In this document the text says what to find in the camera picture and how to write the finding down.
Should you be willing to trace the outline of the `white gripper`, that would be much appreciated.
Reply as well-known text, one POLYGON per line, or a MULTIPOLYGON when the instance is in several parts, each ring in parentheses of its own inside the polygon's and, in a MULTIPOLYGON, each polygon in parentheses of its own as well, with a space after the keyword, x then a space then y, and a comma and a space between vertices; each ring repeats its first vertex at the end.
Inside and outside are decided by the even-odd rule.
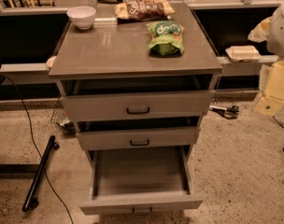
POLYGON ((262 65, 259 89, 253 110, 261 115, 274 116, 284 106, 284 60, 271 66, 262 65))

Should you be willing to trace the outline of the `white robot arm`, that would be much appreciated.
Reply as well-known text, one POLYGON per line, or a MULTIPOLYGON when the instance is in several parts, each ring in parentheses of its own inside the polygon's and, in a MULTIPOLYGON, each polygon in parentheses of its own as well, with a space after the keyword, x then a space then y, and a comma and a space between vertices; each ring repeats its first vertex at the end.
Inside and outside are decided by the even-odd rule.
POLYGON ((276 54, 278 59, 271 66, 262 66, 260 91, 255 98, 253 111, 265 116, 274 116, 284 106, 284 2, 270 19, 267 49, 276 54))

